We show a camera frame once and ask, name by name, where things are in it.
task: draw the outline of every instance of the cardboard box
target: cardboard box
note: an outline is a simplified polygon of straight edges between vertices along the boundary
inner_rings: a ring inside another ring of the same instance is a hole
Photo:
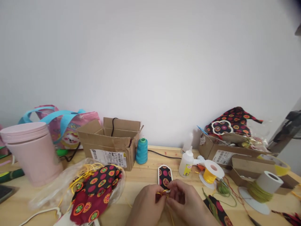
[[[140,128],[139,121],[103,118],[77,128],[87,158],[98,159],[106,164],[115,164],[131,171],[136,160]]]
[[[199,146],[199,152],[205,159],[212,160],[219,164],[221,167],[231,169],[231,157],[235,154],[257,157],[260,154],[270,154],[267,152],[260,152],[256,150],[230,147],[224,144],[219,144],[218,140],[202,134]]]
[[[233,168],[229,175],[235,184],[241,187],[247,187],[250,182],[256,180],[264,171],[276,174],[275,162],[269,160],[233,155],[232,165]],[[299,184],[298,181],[289,175],[280,178],[284,182],[284,184],[276,191],[276,193],[280,195],[288,194]]]

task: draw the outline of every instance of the green cord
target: green cord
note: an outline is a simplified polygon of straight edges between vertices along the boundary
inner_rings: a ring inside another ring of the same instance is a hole
[[[232,197],[233,199],[234,199],[234,201],[235,201],[235,205],[230,205],[230,204],[228,204],[228,203],[225,203],[225,202],[223,202],[223,201],[220,201],[219,200],[219,202],[221,202],[221,203],[224,203],[224,204],[226,204],[226,205],[228,205],[228,206],[230,206],[230,207],[236,207],[237,206],[237,202],[236,202],[236,200],[235,200],[235,198],[233,197],[233,195],[231,194],[231,192],[230,192],[230,189],[229,189],[229,187],[226,185],[226,183],[222,180],[222,181],[220,181],[218,184],[217,184],[217,191],[218,191],[218,193],[214,193],[212,196],[214,197],[214,195],[215,194],[219,194],[219,195],[221,195],[221,196],[223,196],[223,197]]]
[[[273,198],[273,194],[268,193],[263,189],[261,189],[261,187],[258,186],[256,181],[249,184],[248,192],[256,201],[260,203],[271,201]]]

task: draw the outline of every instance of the white glue bottle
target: white glue bottle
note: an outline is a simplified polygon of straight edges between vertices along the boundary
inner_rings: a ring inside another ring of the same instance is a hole
[[[192,145],[193,140],[193,133],[189,133],[189,136],[187,137],[187,140],[185,140],[184,146],[182,148],[181,153],[184,154],[185,151],[189,150],[190,146]]]
[[[186,151],[183,156],[182,156],[182,160],[179,166],[179,174],[182,177],[188,177],[192,165],[193,165],[193,153],[192,153],[192,146],[190,146],[190,149],[188,151]]]

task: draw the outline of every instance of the shipping label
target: shipping label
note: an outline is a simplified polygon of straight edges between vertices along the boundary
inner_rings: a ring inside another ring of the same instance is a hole
[[[114,164],[126,168],[126,155],[124,152],[109,152],[100,149],[90,149],[92,158],[104,164]]]

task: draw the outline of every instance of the black cable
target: black cable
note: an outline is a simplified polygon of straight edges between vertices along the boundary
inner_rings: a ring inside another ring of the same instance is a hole
[[[162,154],[160,154],[160,153],[158,153],[158,152],[155,152],[155,151],[152,151],[152,150],[148,150],[148,151],[151,151],[151,152],[153,152],[153,153],[156,153],[156,154],[158,154],[158,155],[161,155],[161,156],[163,156],[163,157],[170,158],[170,159],[182,159],[182,158],[178,158],[178,157],[170,157],[170,156],[162,155]]]
[[[81,145],[81,143],[79,142],[77,148],[75,149],[75,151],[73,152],[73,154],[71,156],[67,157],[67,156],[63,155],[63,156],[60,156],[60,158],[64,158],[67,162],[71,162],[71,160],[75,156],[80,145]]]
[[[113,136],[113,132],[114,132],[114,119],[118,119],[118,118],[113,118],[113,120],[112,120],[113,129],[112,129],[111,137]]]

